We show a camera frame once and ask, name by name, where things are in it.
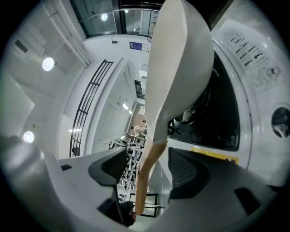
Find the washing machine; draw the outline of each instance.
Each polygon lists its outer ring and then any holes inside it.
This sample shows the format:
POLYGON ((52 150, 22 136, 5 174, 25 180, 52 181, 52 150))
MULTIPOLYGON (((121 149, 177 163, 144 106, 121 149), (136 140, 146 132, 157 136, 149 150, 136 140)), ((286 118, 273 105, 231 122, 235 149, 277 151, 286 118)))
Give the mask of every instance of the washing machine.
POLYGON ((262 32, 232 19, 222 24, 210 82, 169 122, 168 147, 228 160, 282 186, 290 159, 290 60, 262 32))

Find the ceiling light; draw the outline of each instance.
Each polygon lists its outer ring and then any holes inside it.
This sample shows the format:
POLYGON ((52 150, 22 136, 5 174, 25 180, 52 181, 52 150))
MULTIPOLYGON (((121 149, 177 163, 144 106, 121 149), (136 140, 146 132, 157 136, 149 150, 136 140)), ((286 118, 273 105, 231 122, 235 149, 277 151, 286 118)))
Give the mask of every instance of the ceiling light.
POLYGON ((27 131, 23 135, 23 140, 26 143, 32 143, 34 140, 34 134, 31 131, 27 131))
POLYGON ((73 131, 73 132, 80 132, 80 131, 81 131, 81 129, 73 129, 73 130, 72 130, 72 129, 70 129, 70 130, 69 130, 69 133, 72 133, 72 131, 73 131))
POLYGON ((50 71, 54 67, 54 60, 51 57, 47 57, 42 62, 42 68, 45 71, 50 71))
POLYGON ((102 15, 101 15, 101 20, 102 20, 103 22, 105 22, 107 19, 108 19, 108 14, 102 14, 102 15))
POLYGON ((124 107, 126 110, 128 110, 128 106, 126 106, 125 103, 123 104, 123 107, 124 107))

